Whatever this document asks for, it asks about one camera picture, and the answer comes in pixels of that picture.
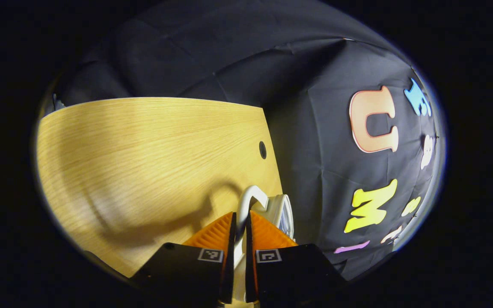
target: wood grain surface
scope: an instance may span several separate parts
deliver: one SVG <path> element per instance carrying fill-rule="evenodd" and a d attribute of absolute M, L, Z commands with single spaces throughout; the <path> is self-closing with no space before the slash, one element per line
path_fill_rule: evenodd
<path fill-rule="evenodd" d="M 127 277 L 163 243 L 182 243 L 236 211 L 249 185 L 282 193 L 263 110 L 219 101 L 66 107 L 39 123 L 37 164 L 64 232 Z"/>

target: black cloth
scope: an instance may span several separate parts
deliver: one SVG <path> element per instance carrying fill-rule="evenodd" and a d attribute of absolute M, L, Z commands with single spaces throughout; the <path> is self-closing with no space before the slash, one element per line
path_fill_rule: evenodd
<path fill-rule="evenodd" d="M 380 240 L 415 212 L 408 201 L 428 189 L 420 170 L 423 137 L 433 117 L 414 113 L 405 89 L 419 76 L 411 61 L 348 15 L 315 1 L 175 0 L 127 21 L 60 79 L 67 107 L 92 100 L 170 96 L 264 108 L 282 190 L 290 196 L 298 243 L 316 243 L 354 278 L 391 252 Z M 372 115 L 371 135 L 399 131 L 397 152 L 364 153 L 352 138 L 348 108 L 361 90 L 387 86 L 396 115 Z M 357 189 L 398 180 L 380 207 L 383 222 L 344 234 Z M 369 240 L 350 253 L 334 254 Z"/>

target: wooden table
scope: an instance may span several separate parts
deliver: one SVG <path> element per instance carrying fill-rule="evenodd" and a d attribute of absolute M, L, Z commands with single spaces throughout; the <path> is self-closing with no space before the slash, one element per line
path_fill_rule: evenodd
<path fill-rule="evenodd" d="M 66 107 L 39 123 L 37 164 L 64 233 L 127 277 L 163 243 L 182 243 L 236 211 L 249 185 L 282 193 L 263 110 L 219 101 Z"/>

